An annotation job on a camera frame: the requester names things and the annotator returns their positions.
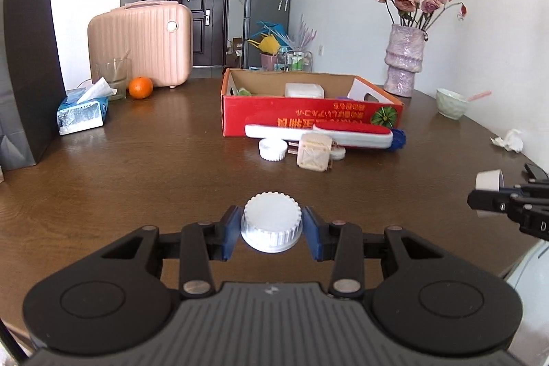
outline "orange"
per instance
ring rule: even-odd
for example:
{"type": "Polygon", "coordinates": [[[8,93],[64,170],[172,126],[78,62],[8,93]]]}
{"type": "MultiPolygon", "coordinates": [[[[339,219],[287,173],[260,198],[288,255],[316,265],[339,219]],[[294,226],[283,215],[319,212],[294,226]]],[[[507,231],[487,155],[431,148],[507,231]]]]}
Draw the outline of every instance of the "orange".
{"type": "Polygon", "coordinates": [[[144,76],[134,78],[128,85],[128,92],[136,100],[143,100],[153,93],[153,82],[144,76]]]}

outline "wooden table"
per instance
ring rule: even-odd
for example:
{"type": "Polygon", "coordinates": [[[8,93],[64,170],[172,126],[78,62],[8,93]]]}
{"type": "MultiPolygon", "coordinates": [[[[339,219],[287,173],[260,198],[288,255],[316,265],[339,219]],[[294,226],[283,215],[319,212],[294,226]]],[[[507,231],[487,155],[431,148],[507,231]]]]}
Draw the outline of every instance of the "wooden table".
{"type": "MultiPolygon", "coordinates": [[[[506,217],[479,219],[467,206],[478,171],[501,168],[521,181],[522,155],[494,147],[490,132],[437,114],[415,93],[401,127],[399,152],[348,151],[326,173],[300,169],[295,156],[263,161],[257,140],[223,138],[218,79],[192,79],[158,89],[144,101],[109,106],[106,125],[57,139],[35,167],[7,172],[0,184],[0,316],[22,326],[21,305],[42,278],[107,243],[154,224],[179,231],[216,221],[232,204],[280,191],[325,220],[365,232],[399,224],[495,274],[535,240],[506,217]]],[[[263,255],[242,241],[228,263],[213,263],[216,281],[321,281],[331,263],[316,263],[304,240],[287,253],[263,255]]],[[[366,263],[368,285],[381,280],[366,263]]],[[[163,273],[176,287],[177,264],[163,273]]]]}

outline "vase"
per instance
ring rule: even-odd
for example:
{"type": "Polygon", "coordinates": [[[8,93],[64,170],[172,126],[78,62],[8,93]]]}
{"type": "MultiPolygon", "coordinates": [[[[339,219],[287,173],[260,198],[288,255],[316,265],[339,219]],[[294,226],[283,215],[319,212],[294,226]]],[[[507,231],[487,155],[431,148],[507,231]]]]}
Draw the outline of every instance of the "vase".
{"type": "Polygon", "coordinates": [[[418,28],[393,24],[385,57],[389,69],[383,88],[387,92],[406,98],[412,96],[416,73],[423,69],[426,40],[426,33],[418,28]]]}

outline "dark brown door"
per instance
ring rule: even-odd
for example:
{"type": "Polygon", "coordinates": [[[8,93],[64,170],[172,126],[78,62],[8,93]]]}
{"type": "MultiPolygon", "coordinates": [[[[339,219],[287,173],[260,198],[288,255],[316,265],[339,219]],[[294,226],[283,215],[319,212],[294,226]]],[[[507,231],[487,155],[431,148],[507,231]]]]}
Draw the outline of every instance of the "dark brown door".
{"type": "Polygon", "coordinates": [[[228,0],[178,1],[193,12],[194,66],[223,66],[227,46],[228,0]]]}

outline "refrigerator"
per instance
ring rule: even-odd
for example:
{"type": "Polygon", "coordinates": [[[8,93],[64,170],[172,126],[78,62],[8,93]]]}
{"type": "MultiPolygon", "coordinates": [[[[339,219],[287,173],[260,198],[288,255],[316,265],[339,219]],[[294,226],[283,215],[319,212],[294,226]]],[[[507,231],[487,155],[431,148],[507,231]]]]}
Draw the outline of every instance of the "refrigerator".
{"type": "Polygon", "coordinates": [[[245,0],[244,1],[244,31],[242,44],[242,67],[261,67],[261,54],[256,47],[248,43],[248,39],[260,41],[261,36],[252,38],[254,34],[262,29],[258,21],[274,22],[282,24],[288,32],[288,20],[290,15],[290,6],[284,11],[286,0],[282,3],[282,8],[278,9],[280,0],[245,0]]]}

